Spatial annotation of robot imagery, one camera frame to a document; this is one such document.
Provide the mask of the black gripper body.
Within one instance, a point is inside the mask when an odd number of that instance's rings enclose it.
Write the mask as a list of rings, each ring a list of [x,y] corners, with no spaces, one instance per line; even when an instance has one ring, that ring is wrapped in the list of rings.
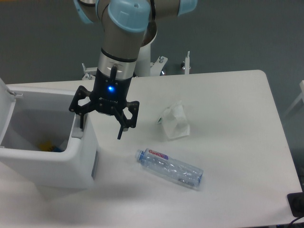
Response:
[[[89,111],[114,115],[114,109],[121,114],[124,108],[132,106],[132,101],[126,101],[131,80],[131,78],[118,80],[97,70],[94,87],[89,96]]]

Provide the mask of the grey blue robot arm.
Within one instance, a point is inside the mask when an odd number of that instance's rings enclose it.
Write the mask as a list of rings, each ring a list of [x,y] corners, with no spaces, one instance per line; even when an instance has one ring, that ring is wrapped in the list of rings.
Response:
[[[85,23],[100,21],[104,40],[92,91],[77,89],[69,110],[80,116],[92,111],[113,115],[120,124],[118,139],[135,128],[140,103],[126,100],[144,35],[150,22],[193,11],[196,0],[75,0]]]

